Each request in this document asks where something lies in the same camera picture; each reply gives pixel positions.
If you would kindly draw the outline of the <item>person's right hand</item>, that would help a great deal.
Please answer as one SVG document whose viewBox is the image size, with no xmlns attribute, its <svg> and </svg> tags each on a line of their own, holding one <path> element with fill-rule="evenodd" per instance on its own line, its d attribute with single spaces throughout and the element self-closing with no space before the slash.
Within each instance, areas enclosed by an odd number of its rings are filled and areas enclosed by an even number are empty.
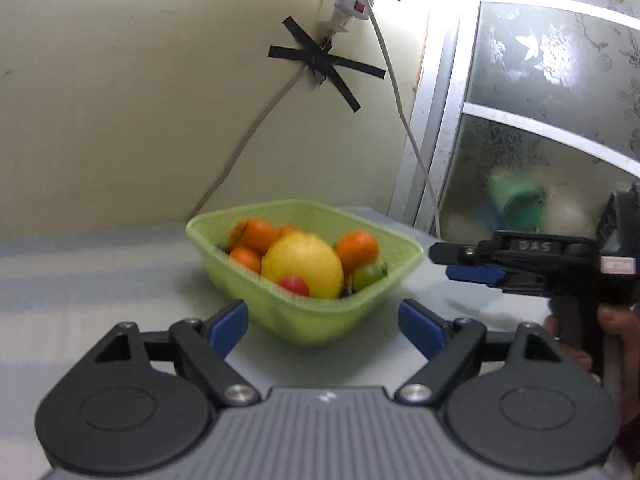
<svg viewBox="0 0 640 480">
<path fill-rule="evenodd" d="M 566 300 L 550 300 L 550 315 L 544 320 L 544 328 L 559 339 L 563 350 L 580 367 L 589 373 L 594 371 L 593 358 L 580 344 L 568 344 L 567 330 L 562 326 L 565 312 L 569 309 Z M 639 417 L 639 318 L 628 306 L 601 304 L 597 317 L 602 330 L 617 344 L 614 362 L 618 364 L 617 401 L 620 408 L 620 423 L 629 426 Z"/>
</svg>

